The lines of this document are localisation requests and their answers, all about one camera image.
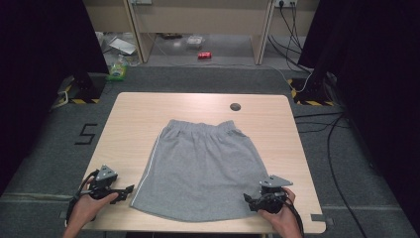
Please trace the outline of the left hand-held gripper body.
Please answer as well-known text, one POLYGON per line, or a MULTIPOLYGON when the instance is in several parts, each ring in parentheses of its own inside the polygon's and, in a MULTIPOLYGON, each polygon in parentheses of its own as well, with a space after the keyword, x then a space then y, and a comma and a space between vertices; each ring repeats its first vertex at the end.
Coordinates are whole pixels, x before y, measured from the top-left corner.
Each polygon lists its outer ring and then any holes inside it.
POLYGON ((102 199, 112 194, 111 184, 117 179, 117 176, 118 174, 115 171, 103 165, 94 174, 94 178, 88 187, 89 195, 93 199, 102 199))

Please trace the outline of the person's left hand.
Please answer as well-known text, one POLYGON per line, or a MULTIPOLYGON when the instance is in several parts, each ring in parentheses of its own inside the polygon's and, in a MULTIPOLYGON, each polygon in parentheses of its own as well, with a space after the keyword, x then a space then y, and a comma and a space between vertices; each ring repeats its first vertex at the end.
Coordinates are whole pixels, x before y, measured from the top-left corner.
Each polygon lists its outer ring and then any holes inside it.
POLYGON ((82 195, 75 203, 70 218, 67 221, 67 228, 79 228, 89 223, 96 214, 111 201, 118 197, 117 192, 113 192, 104 198, 94 199, 90 195, 82 195))

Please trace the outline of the grey shorts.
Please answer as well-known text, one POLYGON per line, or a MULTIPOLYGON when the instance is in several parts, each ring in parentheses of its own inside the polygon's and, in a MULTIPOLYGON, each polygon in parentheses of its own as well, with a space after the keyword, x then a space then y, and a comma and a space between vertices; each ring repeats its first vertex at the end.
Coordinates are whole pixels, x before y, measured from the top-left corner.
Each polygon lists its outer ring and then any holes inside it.
POLYGON ((219 125, 171 120, 157 136, 131 206, 183 222, 240 219, 253 213, 267 176, 252 140, 232 121, 219 125))

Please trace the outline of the clear plastic container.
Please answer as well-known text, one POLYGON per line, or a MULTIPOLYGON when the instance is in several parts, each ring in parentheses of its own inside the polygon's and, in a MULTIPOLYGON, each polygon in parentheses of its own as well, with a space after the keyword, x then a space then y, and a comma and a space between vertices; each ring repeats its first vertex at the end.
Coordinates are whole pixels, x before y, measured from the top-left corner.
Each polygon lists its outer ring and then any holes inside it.
POLYGON ((186 46, 190 50, 200 50, 203 47, 205 39, 201 36, 189 36, 186 40, 186 46))

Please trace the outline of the black tape numeral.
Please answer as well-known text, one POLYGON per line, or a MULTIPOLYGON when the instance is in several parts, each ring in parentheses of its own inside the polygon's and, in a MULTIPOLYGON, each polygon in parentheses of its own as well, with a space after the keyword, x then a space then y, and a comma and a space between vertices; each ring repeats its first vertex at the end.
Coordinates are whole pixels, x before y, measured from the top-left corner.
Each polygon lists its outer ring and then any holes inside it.
POLYGON ((74 144, 78 146, 90 145, 95 138, 95 133, 91 130, 95 129, 96 127, 96 123, 84 124, 79 133, 79 140, 75 141, 74 144))

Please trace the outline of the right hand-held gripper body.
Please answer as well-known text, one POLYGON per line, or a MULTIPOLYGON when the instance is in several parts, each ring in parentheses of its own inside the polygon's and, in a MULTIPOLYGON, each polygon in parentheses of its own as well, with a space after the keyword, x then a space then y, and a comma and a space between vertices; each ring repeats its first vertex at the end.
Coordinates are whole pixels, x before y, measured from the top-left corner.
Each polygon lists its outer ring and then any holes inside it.
POLYGON ((262 209, 269 213, 277 213, 288 199, 284 190, 286 186, 293 185, 293 182, 275 175, 267 176, 260 181, 262 209))

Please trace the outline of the green packet on floor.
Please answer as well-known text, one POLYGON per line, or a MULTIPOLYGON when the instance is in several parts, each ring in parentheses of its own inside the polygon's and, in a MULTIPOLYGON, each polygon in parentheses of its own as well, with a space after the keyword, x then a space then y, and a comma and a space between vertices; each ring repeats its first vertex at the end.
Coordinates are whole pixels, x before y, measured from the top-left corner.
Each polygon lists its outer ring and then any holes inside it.
POLYGON ((119 55, 118 59, 112 63, 106 79, 109 81, 123 81, 127 75, 128 64, 123 55, 119 55))

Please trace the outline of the black stand base striped tape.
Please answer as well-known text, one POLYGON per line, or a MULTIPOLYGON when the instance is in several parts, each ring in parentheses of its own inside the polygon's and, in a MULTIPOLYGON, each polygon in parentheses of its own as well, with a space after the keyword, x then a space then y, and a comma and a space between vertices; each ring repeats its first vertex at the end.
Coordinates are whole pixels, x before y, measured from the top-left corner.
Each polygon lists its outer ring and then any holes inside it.
POLYGON ((88 80, 67 77, 58 90, 58 103, 97 104, 105 87, 106 75, 89 73, 88 80))
POLYGON ((293 101, 299 105, 333 106, 330 93, 322 82, 311 84, 309 78, 290 78, 287 81, 293 101))

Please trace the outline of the white device on floor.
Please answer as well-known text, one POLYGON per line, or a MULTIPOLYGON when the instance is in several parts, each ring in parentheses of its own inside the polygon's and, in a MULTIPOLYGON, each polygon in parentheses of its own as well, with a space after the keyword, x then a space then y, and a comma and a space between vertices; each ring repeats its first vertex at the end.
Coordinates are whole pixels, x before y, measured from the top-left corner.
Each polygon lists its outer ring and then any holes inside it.
POLYGON ((136 51, 135 45, 129 42, 126 42, 124 40, 121 40, 119 38, 112 39, 111 42, 109 43, 109 46, 127 55, 131 55, 136 51))

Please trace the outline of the person's right hand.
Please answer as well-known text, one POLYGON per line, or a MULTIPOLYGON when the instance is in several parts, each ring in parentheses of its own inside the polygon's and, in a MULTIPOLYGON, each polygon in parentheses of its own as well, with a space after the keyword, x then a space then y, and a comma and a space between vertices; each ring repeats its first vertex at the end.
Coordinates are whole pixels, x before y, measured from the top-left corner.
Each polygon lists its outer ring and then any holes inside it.
POLYGON ((259 210, 258 214, 269 222, 272 228, 279 234, 279 232, 285 231, 299 231, 300 228, 297 222, 297 218, 293 214, 290 206, 294 204, 295 194, 293 191, 287 187, 284 190, 288 194, 288 199, 286 200, 286 204, 281 208, 281 210, 276 213, 269 213, 265 210, 259 210))

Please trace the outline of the black curtain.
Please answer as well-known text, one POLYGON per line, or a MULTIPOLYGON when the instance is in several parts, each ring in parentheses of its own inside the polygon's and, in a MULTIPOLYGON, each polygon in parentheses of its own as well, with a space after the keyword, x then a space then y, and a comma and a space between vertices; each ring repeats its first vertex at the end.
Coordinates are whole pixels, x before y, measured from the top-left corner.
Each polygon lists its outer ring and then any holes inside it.
POLYGON ((420 235, 420 0, 319 0, 299 61, 337 76, 374 164, 420 235))
POLYGON ((83 0, 0 0, 0 194, 62 81, 107 71, 83 0))

